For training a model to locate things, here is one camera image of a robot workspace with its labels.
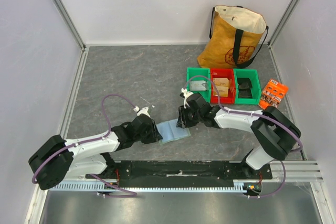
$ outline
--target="canvas bag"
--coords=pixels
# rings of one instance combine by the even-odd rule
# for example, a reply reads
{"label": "canvas bag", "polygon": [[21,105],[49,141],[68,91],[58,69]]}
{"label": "canvas bag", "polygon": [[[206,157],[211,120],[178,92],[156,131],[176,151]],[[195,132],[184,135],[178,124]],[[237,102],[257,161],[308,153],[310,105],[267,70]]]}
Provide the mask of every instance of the canvas bag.
{"label": "canvas bag", "polygon": [[264,31],[268,26],[261,14],[241,6],[217,5],[212,9],[210,41],[198,57],[203,68],[246,68],[253,58]]}

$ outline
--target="black mounting plate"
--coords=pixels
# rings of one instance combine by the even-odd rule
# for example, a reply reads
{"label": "black mounting plate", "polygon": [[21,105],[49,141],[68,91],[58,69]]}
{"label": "black mounting plate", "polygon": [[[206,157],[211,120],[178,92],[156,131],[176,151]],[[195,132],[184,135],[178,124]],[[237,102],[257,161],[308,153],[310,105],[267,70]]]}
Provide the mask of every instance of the black mounting plate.
{"label": "black mounting plate", "polygon": [[[241,172],[240,163],[230,161],[116,161],[120,176],[119,186],[128,187],[233,187],[234,179],[260,178],[259,173],[250,178]],[[272,179],[269,165],[261,170],[263,179]],[[117,178],[112,173],[108,178]]]}

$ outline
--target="black strap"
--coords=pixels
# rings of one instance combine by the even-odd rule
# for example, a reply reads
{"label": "black strap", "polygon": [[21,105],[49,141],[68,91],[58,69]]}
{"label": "black strap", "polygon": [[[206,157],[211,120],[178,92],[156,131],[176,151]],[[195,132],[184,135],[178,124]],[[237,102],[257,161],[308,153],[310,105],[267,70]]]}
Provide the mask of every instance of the black strap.
{"label": "black strap", "polygon": [[212,31],[211,30],[212,30],[212,20],[214,19],[214,13],[215,13],[215,8],[212,8],[209,38],[212,37]]}
{"label": "black strap", "polygon": [[267,32],[266,32],[266,35],[264,37],[264,40],[262,41],[257,53],[254,55],[253,58],[250,58],[248,61],[245,61],[243,63],[238,63],[238,59],[239,59],[239,51],[240,51],[240,43],[242,41],[242,37],[243,37],[243,33],[244,31],[241,30],[241,29],[237,29],[236,30],[236,35],[235,35],[235,43],[234,43],[234,46],[233,46],[233,53],[232,53],[232,56],[233,56],[233,60],[236,64],[237,67],[239,68],[246,68],[248,66],[251,65],[251,63],[254,61],[254,59],[256,58],[257,54],[259,53],[259,51],[261,50],[261,47],[262,45],[264,44],[265,40],[266,40],[266,37],[268,35],[268,26],[266,26],[266,29],[265,29]]}

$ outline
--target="red bin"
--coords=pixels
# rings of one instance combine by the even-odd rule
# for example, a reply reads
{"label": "red bin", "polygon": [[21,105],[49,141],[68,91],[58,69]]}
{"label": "red bin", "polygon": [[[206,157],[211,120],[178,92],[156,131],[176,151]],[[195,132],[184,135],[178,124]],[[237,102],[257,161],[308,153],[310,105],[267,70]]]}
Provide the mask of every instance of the red bin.
{"label": "red bin", "polygon": [[[236,101],[236,82],[233,69],[211,68],[211,80],[214,78],[227,78],[230,82],[230,88],[227,97],[220,97],[221,104],[234,104]],[[211,86],[211,103],[218,103],[218,96],[214,95],[214,88]]]}

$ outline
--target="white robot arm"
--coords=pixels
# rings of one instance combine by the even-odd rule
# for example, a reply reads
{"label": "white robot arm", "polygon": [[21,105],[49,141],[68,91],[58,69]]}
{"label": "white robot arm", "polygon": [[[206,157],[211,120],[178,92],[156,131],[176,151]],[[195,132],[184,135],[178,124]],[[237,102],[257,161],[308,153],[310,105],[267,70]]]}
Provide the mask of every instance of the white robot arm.
{"label": "white robot arm", "polygon": [[115,126],[108,132],[79,139],[52,136],[29,159],[29,165],[35,173],[52,154],[64,149],[43,165],[36,176],[40,188],[45,190],[54,187],[63,179],[114,172],[115,162],[109,153],[129,148],[137,141],[149,144],[161,139],[155,121],[150,118],[149,108],[145,107],[132,122]]}
{"label": "white robot arm", "polygon": [[211,106],[199,93],[182,89],[181,96],[184,97],[184,105],[179,107],[178,127],[193,127],[201,122],[207,127],[233,128],[255,134],[261,146],[251,150],[243,159],[246,176],[256,173],[274,159],[284,160],[296,144],[296,140],[285,130],[258,115],[266,115],[297,137],[301,136],[299,129],[275,107],[258,111],[221,109],[218,105]]}

